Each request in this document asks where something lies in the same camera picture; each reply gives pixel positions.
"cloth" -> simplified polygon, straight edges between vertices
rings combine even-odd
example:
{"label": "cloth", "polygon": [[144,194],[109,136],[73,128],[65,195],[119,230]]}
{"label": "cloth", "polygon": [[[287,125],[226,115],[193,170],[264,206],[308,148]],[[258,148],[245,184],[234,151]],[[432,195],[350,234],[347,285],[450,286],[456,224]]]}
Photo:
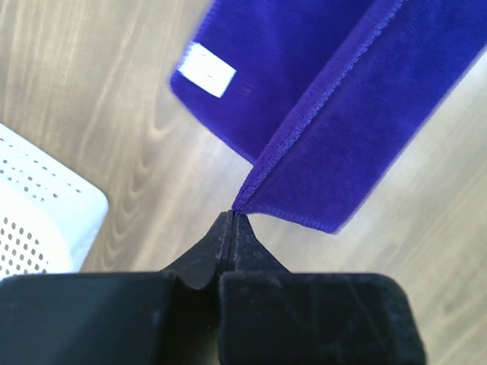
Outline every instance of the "cloth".
{"label": "cloth", "polygon": [[233,209],[335,232],[487,42],[485,0],[221,0],[195,41],[236,73],[174,93],[254,162]]}

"wooden surface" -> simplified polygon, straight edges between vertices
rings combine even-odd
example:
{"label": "wooden surface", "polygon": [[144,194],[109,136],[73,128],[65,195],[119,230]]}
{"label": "wooden surface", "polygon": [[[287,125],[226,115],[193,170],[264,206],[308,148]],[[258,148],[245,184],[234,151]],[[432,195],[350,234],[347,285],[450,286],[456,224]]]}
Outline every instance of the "wooden surface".
{"label": "wooden surface", "polygon": [[[101,188],[86,271],[162,268],[231,202],[250,165],[171,95],[206,0],[3,1],[3,123]],[[294,271],[378,271],[406,289],[430,363],[487,358],[487,56],[336,236],[251,220]]]}

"wooden floor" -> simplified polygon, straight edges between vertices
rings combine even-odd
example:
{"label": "wooden floor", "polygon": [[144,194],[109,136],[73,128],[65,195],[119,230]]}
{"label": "wooden floor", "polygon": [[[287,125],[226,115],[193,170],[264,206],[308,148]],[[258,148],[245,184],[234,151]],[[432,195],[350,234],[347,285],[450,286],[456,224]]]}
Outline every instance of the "wooden floor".
{"label": "wooden floor", "polygon": [[[163,268],[227,210],[250,165],[174,99],[207,0],[3,1],[2,121],[101,188],[86,271]],[[487,359],[487,56],[340,234],[251,218],[294,271],[378,271],[406,289],[432,364]]]}

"white label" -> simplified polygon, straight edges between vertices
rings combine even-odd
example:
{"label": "white label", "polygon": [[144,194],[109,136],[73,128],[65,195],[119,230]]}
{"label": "white label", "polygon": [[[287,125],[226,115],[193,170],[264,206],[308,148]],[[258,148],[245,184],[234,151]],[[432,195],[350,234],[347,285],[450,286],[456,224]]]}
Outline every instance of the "white label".
{"label": "white label", "polygon": [[236,70],[199,43],[191,43],[177,69],[185,78],[216,97],[227,90]]}

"white basket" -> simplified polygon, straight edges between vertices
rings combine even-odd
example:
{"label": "white basket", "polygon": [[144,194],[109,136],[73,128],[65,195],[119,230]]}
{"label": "white basket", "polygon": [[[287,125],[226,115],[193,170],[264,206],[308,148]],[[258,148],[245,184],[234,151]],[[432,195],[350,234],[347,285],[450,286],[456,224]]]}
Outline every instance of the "white basket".
{"label": "white basket", "polygon": [[100,190],[0,124],[0,280],[79,271],[107,210]]}

